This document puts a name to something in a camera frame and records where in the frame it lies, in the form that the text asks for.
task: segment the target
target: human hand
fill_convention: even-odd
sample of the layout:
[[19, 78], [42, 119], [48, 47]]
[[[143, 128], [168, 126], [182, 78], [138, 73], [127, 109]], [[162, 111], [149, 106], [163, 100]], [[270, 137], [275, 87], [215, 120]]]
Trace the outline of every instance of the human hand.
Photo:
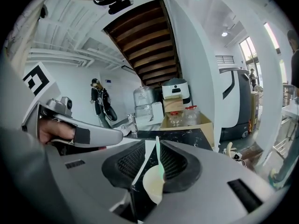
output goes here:
[[75, 129], [64, 122], [56, 120], [43, 119], [39, 120], [39, 140], [46, 144], [54, 137], [60, 137], [66, 140], [72, 140], [75, 135]]

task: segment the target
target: mannequin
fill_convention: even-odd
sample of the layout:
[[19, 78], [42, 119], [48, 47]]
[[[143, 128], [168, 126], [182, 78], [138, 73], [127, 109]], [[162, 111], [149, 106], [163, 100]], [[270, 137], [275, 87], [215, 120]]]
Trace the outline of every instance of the mannequin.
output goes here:
[[101, 120], [104, 128], [111, 128], [106, 120], [106, 117], [111, 121], [116, 121], [117, 115], [110, 105], [109, 95], [98, 79], [92, 79], [91, 87], [91, 102], [94, 102], [96, 114]]

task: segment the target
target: wooden staircase underside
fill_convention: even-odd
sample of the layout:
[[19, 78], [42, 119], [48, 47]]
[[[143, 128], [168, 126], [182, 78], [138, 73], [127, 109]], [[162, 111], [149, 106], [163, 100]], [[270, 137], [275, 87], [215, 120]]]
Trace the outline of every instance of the wooden staircase underside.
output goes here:
[[143, 84], [158, 87], [179, 77], [175, 40], [163, 0], [128, 11], [105, 27], [105, 31]]

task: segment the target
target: camera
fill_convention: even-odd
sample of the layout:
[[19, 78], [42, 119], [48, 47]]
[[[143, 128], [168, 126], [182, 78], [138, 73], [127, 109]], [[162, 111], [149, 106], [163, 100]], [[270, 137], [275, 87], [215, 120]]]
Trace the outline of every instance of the camera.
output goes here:
[[50, 99], [47, 102], [47, 108], [68, 117], [71, 117], [72, 101], [68, 97], [62, 97], [60, 101]]

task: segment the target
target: air vent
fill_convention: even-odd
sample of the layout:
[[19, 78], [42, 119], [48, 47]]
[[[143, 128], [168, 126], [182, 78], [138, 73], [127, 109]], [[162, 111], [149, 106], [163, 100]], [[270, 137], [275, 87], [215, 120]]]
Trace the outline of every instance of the air vent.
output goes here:
[[66, 168], [69, 169], [69, 168], [74, 168], [74, 167], [78, 167], [80, 165], [83, 165], [85, 164], [85, 162], [83, 160], [76, 160], [76, 161], [73, 161], [73, 162], [68, 162], [65, 164]]
[[237, 195], [248, 213], [251, 213], [263, 204], [262, 201], [258, 199], [258, 197], [249, 189], [249, 187], [247, 187], [247, 185], [241, 179], [230, 181], [228, 182], [228, 185]]

